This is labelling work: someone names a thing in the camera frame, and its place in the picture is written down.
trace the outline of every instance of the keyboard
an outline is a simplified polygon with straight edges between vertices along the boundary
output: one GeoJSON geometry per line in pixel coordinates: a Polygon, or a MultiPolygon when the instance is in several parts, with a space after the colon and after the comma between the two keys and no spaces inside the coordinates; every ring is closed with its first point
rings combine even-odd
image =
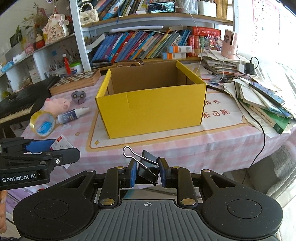
{"type": "Polygon", "coordinates": [[[0,102],[0,128],[30,120],[40,110],[47,98],[51,97],[49,88],[60,80],[51,77],[30,85],[0,102]]]}

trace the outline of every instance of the small white card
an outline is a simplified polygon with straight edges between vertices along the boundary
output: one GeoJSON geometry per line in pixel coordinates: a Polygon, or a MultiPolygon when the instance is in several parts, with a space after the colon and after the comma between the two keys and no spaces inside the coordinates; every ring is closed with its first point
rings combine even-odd
{"type": "MultiPolygon", "coordinates": [[[[59,138],[55,140],[55,142],[50,146],[50,150],[61,150],[61,149],[69,149],[74,146],[63,136],[60,135],[59,138]]],[[[68,169],[70,164],[63,165],[64,168],[68,169]]]]}

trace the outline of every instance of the human hand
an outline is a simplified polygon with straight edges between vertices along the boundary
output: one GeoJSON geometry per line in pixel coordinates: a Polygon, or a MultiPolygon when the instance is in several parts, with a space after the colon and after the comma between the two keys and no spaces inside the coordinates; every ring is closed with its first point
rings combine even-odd
{"type": "Polygon", "coordinates": [[[6,227],[6,198],[7,191],[0,191],[0,233],[5,233],[6,227]]]}

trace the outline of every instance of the screw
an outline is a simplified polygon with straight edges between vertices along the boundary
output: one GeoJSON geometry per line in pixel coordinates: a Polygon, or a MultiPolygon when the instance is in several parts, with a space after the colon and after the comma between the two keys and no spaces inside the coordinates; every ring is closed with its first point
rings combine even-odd
{"type": "Polygon", "coordinates": [[[186,206],[192,206],[196,203],[196,201],[192,198],[185,198],[181,201],[181,203],[186,206]]]}
{"type": "Polygon", "coordinates": [[[112,204],[114,204],[115,201],[111,198],[104,198],[101,200],[101,204],[104,205],[104,206],[110,206],[112,204]]]}

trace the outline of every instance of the yellow cardboard box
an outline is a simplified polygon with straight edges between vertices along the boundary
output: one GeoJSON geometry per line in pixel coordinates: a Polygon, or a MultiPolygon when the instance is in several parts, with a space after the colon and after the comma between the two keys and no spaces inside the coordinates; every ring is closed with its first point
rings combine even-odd
{"type": "Polygon", "coordinates": [[[108,70],[96,96],[109,137],[202,123],[207,84],[179,61],[108,70]]]}

